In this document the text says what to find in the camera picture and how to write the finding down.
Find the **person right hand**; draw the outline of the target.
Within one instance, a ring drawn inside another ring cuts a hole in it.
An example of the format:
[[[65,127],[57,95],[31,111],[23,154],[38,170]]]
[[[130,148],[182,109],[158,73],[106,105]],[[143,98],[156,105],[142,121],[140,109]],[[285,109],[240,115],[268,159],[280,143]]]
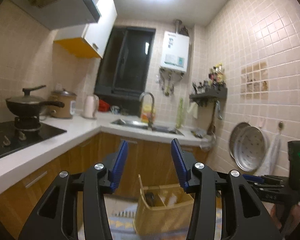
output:
[[[270,211],[270,216],[273,219],[276,227],[280,230],[282,228],[282,223],[277,217],[277,205],[274,204]],[[300,205],[294,205],[291,207],[288,218],[286,220],[285,226],[281,231],[283,237],[288,237],[300,223]]]

